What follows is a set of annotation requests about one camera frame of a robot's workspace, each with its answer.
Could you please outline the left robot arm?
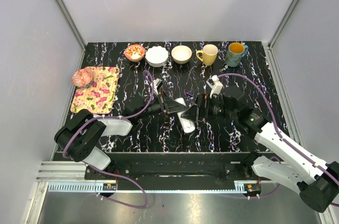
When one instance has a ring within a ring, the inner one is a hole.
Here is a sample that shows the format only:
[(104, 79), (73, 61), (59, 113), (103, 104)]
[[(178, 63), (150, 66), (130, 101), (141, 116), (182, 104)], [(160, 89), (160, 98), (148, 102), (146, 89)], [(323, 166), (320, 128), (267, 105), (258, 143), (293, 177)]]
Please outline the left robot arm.
[(111, 158), (97, 143), (105, 136), (126, 136), (133, 129), (138, 129), (139, 120), (155, 115), (181, 115), (186, 109), (183, 98), (175, 100), (165, 93), (154, 95), (147, 106), (142, 98), (130, 101), (123, 112), (122, 118), (113, 118), (92, 114), (82, 109), (55, 134), (55, 143), (66, 151), (66, 155), (75, 162), (84, 162), (96, 167), (96, 173), (103, 179), (114, 175), (115, 167)]

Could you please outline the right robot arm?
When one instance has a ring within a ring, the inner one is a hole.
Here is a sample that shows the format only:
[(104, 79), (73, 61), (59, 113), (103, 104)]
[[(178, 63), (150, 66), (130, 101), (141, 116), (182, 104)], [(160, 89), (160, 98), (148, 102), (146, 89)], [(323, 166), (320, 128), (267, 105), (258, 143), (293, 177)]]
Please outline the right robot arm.
[(198, 122), (209, 118), (233, 121), (242, 132), (273, 151), (285, 162), (280, 164), (251, 153), (242, 162), (241, 174), (248, 180), (268, 178), (296, 192), (312, 210), (323, 213), (338, 197), (338, 162), (316, 157), (283, 133), (272, 119), (251, 108), (245, 94), (229, 87), (225, 94), (200, 94), (181, 115)]

